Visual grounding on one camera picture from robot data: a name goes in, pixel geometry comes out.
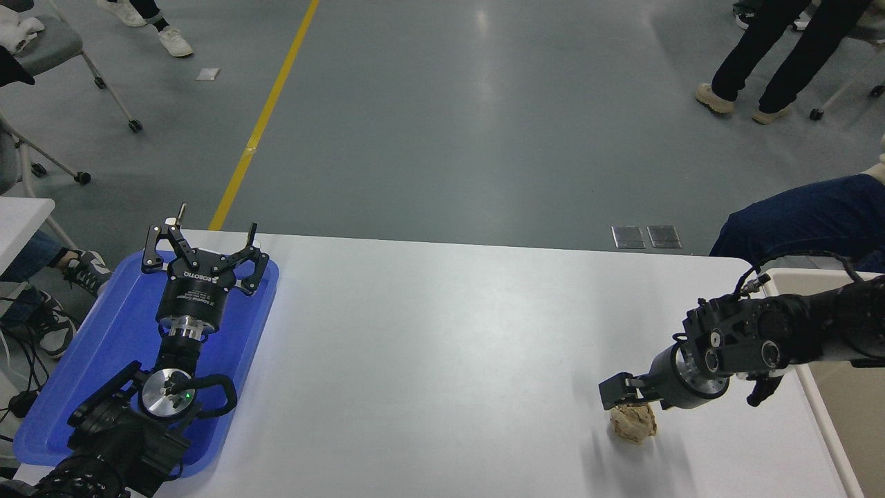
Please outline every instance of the sneaker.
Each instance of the sneaker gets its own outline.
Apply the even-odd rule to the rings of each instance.
[[[116,2],[108,2],[107,0],[96,0],[96,4],[103,11],[110,12],[117,16],[123,24],[131,27],[139,27],[148,24],[142,18],[142,15],[129,3],[129,0],[117,0]]]
[[[735,15],[735,22],[740,29],[746,29],[750,27],[750,23],[753,22],[753,18],[756,17],[755,12],[746,12],[743,14]]]
[[[777,113],[763,113],[762,111],[756,111],[756,113],[753,114],[753,120],[759,124],[771,124],[772,121],[782,118],[787,114],[789,114],[789,105]]]
[[[99,253],[95,251],[74,251],[77,259],[71,260],[64,269],[65,280],[77,284],[94,297],[102,293],[113,272],[110,271]]]
[[[728,114],[735,111],[735,103],[713,93],[710,83],[701,83],[695,90],[695,98],[714,113]]]
[[[173,57],[187,57],[194,53],[194,49],[181,36],[181,31],[177,27],[164,27],[163,31],[160,31],[157,35],[160,37],[160,43],[163,44],[169,55]]]
[[[50,358],[61,358],[71,345],[77,326],[65,313],[55,298],[44,291],[39,291],[40,303],[28,319],[19,325],[4,329],[14,338],[30,341],[32,338],[40,344]]]

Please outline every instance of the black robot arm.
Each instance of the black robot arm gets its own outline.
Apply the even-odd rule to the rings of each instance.
[[[885,276],[812,296],[698,300],[682,327],[649,373],[621,372],[599,385],[605,409],[652,401],[691,409],[720,397],[734,374],[756,381],[747,402],[757,406],[789,365],[885,367]]]
[[[205,337],[220,328],[229,291],[237,287],[252,295],[268,256],[254,243],[254,223],[246,246],[229,257],[192,248],[181,234],[185,207],[176,218],[150,227],[142,256],[142,272],[165,269],[168,276],[156,316],[163,338],[153,368],[131,362],[89,396],[68,419],[73,453],[36,486],[0,483],[0,498],[128,498],[127,488],[153,496],[182,466],[190,446],[184,430],[236,406],[230,377],[197,377],[197,360]],[[175,258],[169,262],[157,252],[160,240],[172,244]],[[237,282],[234,269],[245,261],[255,269]],[[202,409],[197,393],[214,386],[224,390],[224,404]]]

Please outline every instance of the jeans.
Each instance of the jeans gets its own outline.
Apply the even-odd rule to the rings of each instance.
[[[713,93],[726,100],[737,99],[756,64],[771,50],[784,30],[811,0],[767,0],[741,41],[713,76]],[[822,0],[799,42],[759,99],[759,111],[776,113],[796,100],[842,39],[857,24],[871,0]]]
[[[885,185],[870,175],[845,176],[759,201],[728,216],[710,255],[756,264],[810,250],[885,273]]]
[[[0,281],[15,283],[27,281],[28,278],[36,275],[38,271],[55,259],[61,249],[62,245],[56,239],[37,230],[21,249],[19,255],[12,260],[9,268],[0,276]],[[0,317],[0,325],[9,327],[24,322],[34,313],[36,305],[41,300],[40,292],[34,287],[28,286],[19,294],[6,313]]]

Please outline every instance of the black cable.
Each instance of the black cable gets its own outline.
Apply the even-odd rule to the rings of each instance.
[[[9,302],[12,302],[12,303],[19,303],[19,304],[25,304],[25,305],[33,306],[33,307],[41,307],[41,308],[43,308],[43,309],[50,309],[50,310],[52,310],[52,311],[58,313],[59,315],[62,315],[62,316],[65,317],[65,318],[70,318],[74,325],[79,325],[79,324],[80,324],[80,321],[79,321],[79,320],[77,320],[76,318],[74,318],[73,316],[71,316],[71,315],[70,315],[68,312],[66,312],[64,309],[55,309],[54,307],[51,307],[51,306],[45,305],[45,304],[43,304],[43,303],[41,303],[41,302],[31,302],[31,301],[27,301],[27,300],[21,300],[21,299],[19,299],[19,298],[3,298],[3,297],[0,297],[0,301],[9,301]]]
[[[43,369],[43,375],[46,376],[46,381],[49,381],[50,372],[48,370],[46,370],[46,365],[43,363],[43,360],[40,358],[40,355],[37,354],[37,345],[36,345],[36,341],[35,341],[35,336],[36,336],[36,334],[34,334],[32,331],[31,340],[29,341],[29,345],[31,346],[31,354],[34,356],[34,359],[37,361],[37,363],[40,363],[40,368]],[[34,379],[37,379],[36,370],[37,370],[37,368],[34,367],[34,371],[35,371]],[[45,384],[46,384],[46,382],[43,382],[43,385],[39,385],[39,382],[38,382],[38,387],[40,389],[42,389]]]
[[[756,262],[756,264],[754,264],[752,266],[752,268],[750,268],[743,275],[741,275],[741,278],[737,281],[737,285],[735,286],[735,291],[732,292],[732,294],[734,294],[735,296],[741,295],[741,289],[743,288],[743,283],[746,282],[747,278],[750,275],[761,271],[762,266],[765,265],[766,263],[768,263],[770,261],[774,261],[778,258],[786,257],[786,256],[824,256],[824,257],[828,257],[828,258],[833,258],[833,259],[838,260],[839,262],[842,263],[842,267],[845,269],[845,273],[847,273],[848,276],[851,277],[852,281],[854,281],[854,282],[863,282],[864,281],[864,279],[861,278],[860,275],[858,275],[858,272],[855,271],[854,265],[851,264],[851,261],[849,261],[848,258],[842,256],[841,254],[832,253],[830,251],[794,251],[794,252],[790,252],[790,253],[780,253],[780,254],[775,254],[773,256],[768,256],[767,258],[764,258],[762,261]]]
[[[10,337],[15,342],[17,342],[19,344],[19,347],[21,347],[21,352],[25,355],[25,359],[27,360],[27,366],[30,368],[30,373],[29,373],[28,379],[27,379],[27,390],[28,391],[31,390],[31,379],[33,379],[34,382],[37,384],[38,390],[43,389],[43,383],[41,383],[40,378],[37,377],[36,364],[34,363],[34,359],[31,357],[31,355],[27,352],[27,347],[25,346],[24,340],[17,338],[15,336],[10,336]]]
[[[10,337],[12,337],[12,339],[15,340],[15,342],[19,343],[22,353],[25,354],[25,359],[27,360],[27,366],[31,370],[29,375],[27,376],[27,388],[25,389],[26,391],[30,391],[31,390],[31,383],[37,379],[36,371],[34,370],[34,360],[32,360],[31,355],[27,353],[27,349],[25,348],[25,343],[22,342],[21,339],[19,339],[17,337],[13,337],[13,336],[10,336]]]

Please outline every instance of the black pants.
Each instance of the black pants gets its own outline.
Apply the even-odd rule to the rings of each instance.
[[[857,24],[872,0],[822,0],[799,42],[778,68],[759,99],[759,110],[776,113],[796,100],[839,42]],[[734,50],[713,76],[713,93],[736,100],[750,72],[771,50],[810,0],[766,0]]]
[[[138,14],[145,19],[150,19],[160,13],[157,3],[154,0],[129,0],[129,3],[138,11]]]

